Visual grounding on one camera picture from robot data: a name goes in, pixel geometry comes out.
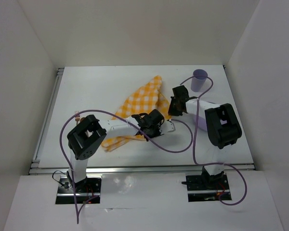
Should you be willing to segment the yellow checkered cloth napkin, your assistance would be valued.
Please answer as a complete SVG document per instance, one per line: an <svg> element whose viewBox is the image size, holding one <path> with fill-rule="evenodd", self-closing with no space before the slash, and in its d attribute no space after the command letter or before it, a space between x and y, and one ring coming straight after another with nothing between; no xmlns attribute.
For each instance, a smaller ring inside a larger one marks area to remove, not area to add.
<svg viewBox="0 0 289 231"><path fill-rule="evenodd" d="M171 119L171 116L168 115L170 103L161 93L161 86L162 77L153 77L147 84L141 86L137 91L131 94L118 108L115 115L127 118L131 115L140 113L148 114L152 110L157 109L166 120ZM102 142L102 148L106 152L111 152L132 140L145 141L145 138L141 135L110 138Z"/></svg>

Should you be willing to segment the purple plastic cup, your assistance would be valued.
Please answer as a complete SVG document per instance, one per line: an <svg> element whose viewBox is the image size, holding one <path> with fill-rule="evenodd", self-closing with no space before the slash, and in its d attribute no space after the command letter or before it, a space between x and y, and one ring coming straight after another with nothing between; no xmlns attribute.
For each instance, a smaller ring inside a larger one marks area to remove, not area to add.
<svg viewBox="0 0 289 231"><path fill-rule="evenodd" d="M191 79L191 90L193 92L199 92L204 85L206 79L208 77L208 73L203 69L196 69L193 72L193 77Z"/></svg>

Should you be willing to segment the copper fork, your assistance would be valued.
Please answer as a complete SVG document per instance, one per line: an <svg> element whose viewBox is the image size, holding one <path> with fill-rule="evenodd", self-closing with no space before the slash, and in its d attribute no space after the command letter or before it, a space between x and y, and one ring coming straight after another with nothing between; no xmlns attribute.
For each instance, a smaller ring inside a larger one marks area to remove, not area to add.
<svg viewBox="0 0 289 231"><path fill-rule="evenodd" d="M78 125L80 122L80 114L79 111L75 111L75 122Z"/></svg>

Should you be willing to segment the purple plastic plate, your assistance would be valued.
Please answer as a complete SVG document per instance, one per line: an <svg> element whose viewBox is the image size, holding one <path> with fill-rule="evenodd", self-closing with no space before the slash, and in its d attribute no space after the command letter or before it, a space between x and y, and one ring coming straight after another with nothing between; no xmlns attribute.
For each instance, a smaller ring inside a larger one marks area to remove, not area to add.
<svg viewBox="0 0 289 231"><path fill-rule="evenodd" d="M196 115L194 122L196 123L198 119L198 128L203 130L203 131L207 131L207 123L206 123L206 118L205 118L205 114L200 114L200 115Z"/></svg>

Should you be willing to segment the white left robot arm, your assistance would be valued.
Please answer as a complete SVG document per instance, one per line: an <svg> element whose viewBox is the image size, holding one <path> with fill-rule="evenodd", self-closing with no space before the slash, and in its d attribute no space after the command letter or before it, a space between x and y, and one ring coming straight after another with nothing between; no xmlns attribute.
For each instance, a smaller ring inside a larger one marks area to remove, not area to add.
<svg viewBox="0 0 289 231"><path fill-rule="evenodd" d="M170 119L166 120L157 109L149 114L135 114L123 120L100 121L94 115L86 116L67 135L72 166L67 174L69 187L75 192L84 190L87 184L88 159L96 153L104 140L143 134L155 138L173 131L174 124Z"/></svg>

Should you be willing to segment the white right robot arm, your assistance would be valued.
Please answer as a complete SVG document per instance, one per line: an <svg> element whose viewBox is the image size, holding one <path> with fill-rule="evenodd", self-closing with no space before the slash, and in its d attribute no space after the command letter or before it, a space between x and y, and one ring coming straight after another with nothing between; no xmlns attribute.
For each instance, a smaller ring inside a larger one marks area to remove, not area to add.
<svg viewBox="0 0 289 231"><path fill-rule="evenodd" d="M190 97L185 86L172 89L170 116L182 116L184 113L195 116L196 128L204 129L213 145L213 152L208 155L209 164L203 165L201 185L210 189L224 175L224 164L231 147L242 136L242 129L231 104L215 104Z"/></svg>

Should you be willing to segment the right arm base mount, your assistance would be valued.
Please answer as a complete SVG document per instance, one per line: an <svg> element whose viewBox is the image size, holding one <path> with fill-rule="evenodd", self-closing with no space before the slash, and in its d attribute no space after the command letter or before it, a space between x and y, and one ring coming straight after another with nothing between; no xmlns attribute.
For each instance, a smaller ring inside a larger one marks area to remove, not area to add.
<svg viewBox="0 0 289 231"><path fill-rule="evenodd" d="M231 201L230 187L224 171L217 175L209 175L203 167L200 175L187 175L185 181L189 202L218 201L219 198Z"/></svg>

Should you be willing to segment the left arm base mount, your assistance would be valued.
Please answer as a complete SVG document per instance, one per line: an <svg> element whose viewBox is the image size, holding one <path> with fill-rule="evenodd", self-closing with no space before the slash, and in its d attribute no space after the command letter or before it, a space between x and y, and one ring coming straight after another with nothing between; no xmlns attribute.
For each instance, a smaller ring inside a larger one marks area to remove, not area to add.
<svg viewBox="0 0 289 231"><path fill-rule="evenodd" d="M56 170L52 174L52 179L58 183L56 194L56 205L74 204L74 190L67 174ZM86 202L87 204L99 204L101 200L101 176L89 176L83 183L75 184L77 204Z"/></svg>

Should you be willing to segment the aluminium left side rail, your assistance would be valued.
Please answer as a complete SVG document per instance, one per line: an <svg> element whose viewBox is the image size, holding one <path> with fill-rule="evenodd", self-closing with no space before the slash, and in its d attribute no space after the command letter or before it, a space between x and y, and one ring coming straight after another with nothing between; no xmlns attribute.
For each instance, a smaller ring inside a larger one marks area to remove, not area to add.
<svg viewBox="0 0 289 231"><path fill-rule="evenodd" d="M45 114L45 117L44 117L44 121L43 121L43 124L42 124L42 127L41 127L40 134L39 134L38 142L37 142L34 154L33 154L32 163L37 163L40 160L40 156L42 154L42 148L44 146L45 139L46 139L46 136L47 136L47 132L48 132L48 129L49 129L51 117L52 117L52 114L53 114L53 109L54 109L54 106L55 106L55 101L56 101L56 98L57 98L57 94L58 94L58 91L59 91L59 87L60 87L60 84L61 84L61 80L62 80L62 77L63 77L64 70L65 70L64 67L61 67L61 68L57 69L54 86L53 86L52 93L51 93L51 96L50 96L50 100L49 100L49 103L48 103L48 106L47 106L46 114Z"/></svg>

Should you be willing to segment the aluminium table edge rail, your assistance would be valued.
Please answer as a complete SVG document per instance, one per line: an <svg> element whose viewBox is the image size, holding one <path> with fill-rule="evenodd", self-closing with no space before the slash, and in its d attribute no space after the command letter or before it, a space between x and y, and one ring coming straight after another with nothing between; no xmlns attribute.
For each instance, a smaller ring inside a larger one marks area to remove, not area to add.
<svg viewBox="0 0 289 231"><path fill-rule="evenodd" d="M66 172L67 168L39 168L37 163L33 163L28 172L29 175L48 175L56 170ZM89 167L86 172L88 174L104 174L104 173L146 173L146 172L188 172L201 171L202 167L189 166L150 166L150 167Z"/></svg>

